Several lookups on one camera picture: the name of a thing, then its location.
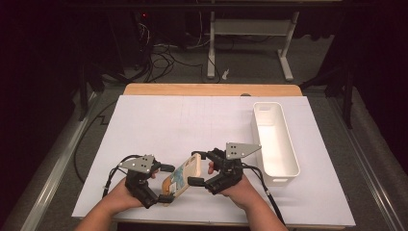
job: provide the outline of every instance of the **box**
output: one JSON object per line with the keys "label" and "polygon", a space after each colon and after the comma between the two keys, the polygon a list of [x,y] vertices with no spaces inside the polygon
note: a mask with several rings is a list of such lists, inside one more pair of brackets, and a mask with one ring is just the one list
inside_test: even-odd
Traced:
{"label": "box", "polygon": [[267,186],[286,186],[300,172],[282,107],[276,102],[255,103],[251,121],[258,168]]}

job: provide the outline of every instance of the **white tray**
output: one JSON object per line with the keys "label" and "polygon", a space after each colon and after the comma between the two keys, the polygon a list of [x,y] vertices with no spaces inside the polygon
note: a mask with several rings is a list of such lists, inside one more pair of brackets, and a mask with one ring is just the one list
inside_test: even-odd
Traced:
{"label": "white tray", "polygon": [[285,186],[300,172],[282,107],[275,102],[254,104],[251,121],[255,154],[267,186]]}

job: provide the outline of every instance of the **robotic hand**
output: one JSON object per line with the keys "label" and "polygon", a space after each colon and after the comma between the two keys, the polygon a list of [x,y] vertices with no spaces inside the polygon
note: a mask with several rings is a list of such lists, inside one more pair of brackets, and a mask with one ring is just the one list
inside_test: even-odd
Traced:
{"label": "robotic hand", "polygon": [[174,200],[174,196],[172,195],[160,194],[157,196],[149,188],[147,180],[157,169],[166,172],[172,172],[175,170],[174,166],[163,165],[160,162],[157,162],[153,155],[145,155],[142,157],[133,155],[123,159],[117,167],[112,169],[105,187],[104,196],[108,193],[111,179],[119,167],[128,169],[125,186],[132,196],[137,198],[146,209],[158,202],[171,203]]}
{"label": "robotic hand", "polygon": [[215,148],[213,151],[209,152],[198,152],[201,154],[202,160],[205,160],[205,158],[208,157],[214,162],[214,168],[219,171],[219,174],[206,182],[204,182],[203,178],[189,177],[189,185],[204,187],[212,194],[217,194],[238,184],[243,175],[241,158],[244,158],[259,149],[261,149],[260,144],[228,142],[225,151]]}

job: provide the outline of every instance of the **dark background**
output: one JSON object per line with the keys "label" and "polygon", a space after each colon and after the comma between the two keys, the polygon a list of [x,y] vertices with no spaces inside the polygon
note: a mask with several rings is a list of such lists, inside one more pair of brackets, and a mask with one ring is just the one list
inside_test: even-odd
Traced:
{"label": "dark background", "polygon": [[[351,60],[355,86],[407,171],[408,38],[404,24],[408,18],[397,1],[379,1],[377,6],[364,14],[305,10],[300,13],[294,37],[312,35],[318,39],[336,35],[321,72],[344,59]],[[274,15],[287,14],[277,11]],[[196,13],[151,15],[152,26],[162,39],[183,45],[184,32],[198,36]],[[223,16],[269,18],[270,13]],[[349,20],[349,34],[345,32],[346,40],[338,41],[344,16]],[[203,13],[207,29],[208,18],[209,14]],[[0,224],[72,115],[75,105],[71,99],[78,89],[84,60],[114,72],[123,71],[117,39],[120,40],[105,13],[71,13],[62,9],[58,1],[50,0],[0,2],[1,146],[5,147],[1,152],[0,174],[7,188],[0,199]],[[135,40],[135,51],[138,49]],[[95,72],[85,71],[85,75],[91,74]]]}

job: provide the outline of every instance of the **white paper sheet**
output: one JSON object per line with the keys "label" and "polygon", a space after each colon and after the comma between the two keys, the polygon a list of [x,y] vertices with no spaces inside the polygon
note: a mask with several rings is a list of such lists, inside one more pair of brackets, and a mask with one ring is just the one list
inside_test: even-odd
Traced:
{"label": "white paper sheet", "polygon": [[[250,121],[255,102],[279,102],[287,120],[300,174],[285,187],[269,188],[287,224],[353,226],[354,219],[328,156],[306,97],[120,96],[72,216],[84,217],[100,200],[110,170],[128,155],[154,154],[157,161],[178,167],[192,151],[225,149],[228,141],[252,143]],[[254,155],[242,159],[256,166]],[[209,179],[207,163],[202,176]],[[268,198],[256,176],[245,174]],[[149,180],[159,194],[168,173]],[[111,188],[123,178],[118,172]],[[170,206],[123,212],[132,221],[247,224],[229,198],[189,187]]]}

